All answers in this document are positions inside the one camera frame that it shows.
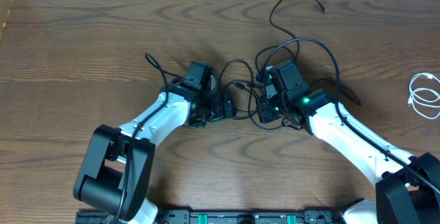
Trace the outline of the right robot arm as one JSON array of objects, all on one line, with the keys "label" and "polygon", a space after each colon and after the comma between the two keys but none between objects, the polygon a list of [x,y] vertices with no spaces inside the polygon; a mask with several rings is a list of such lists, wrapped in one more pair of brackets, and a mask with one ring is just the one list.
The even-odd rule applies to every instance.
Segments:
[{"label": "right robot arm", "polygon": [[260,70],[262,123],[287,120],[344,155],[374,186],[375,200],[339,213],[341,223],[438,223],[439,159],[398,148],[356,120],[324,89],[312,91],[293,62]]}]

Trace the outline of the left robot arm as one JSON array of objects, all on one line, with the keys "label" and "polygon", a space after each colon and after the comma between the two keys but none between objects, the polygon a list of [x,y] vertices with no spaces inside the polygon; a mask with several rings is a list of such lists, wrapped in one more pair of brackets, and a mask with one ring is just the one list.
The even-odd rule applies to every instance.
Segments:
[{"label": "left robot arm", "polygon": [[158,208],[146,198],[146,191],[155,149],[180,126],[203,128],[235,114],[232,100],[221,95],[215,69],[191,62],[186,75],[167,82],[156,101],[136,118],[117,128],[103,124],[93,132],[73,196],[98,212],[76,220],[153,223]]}]

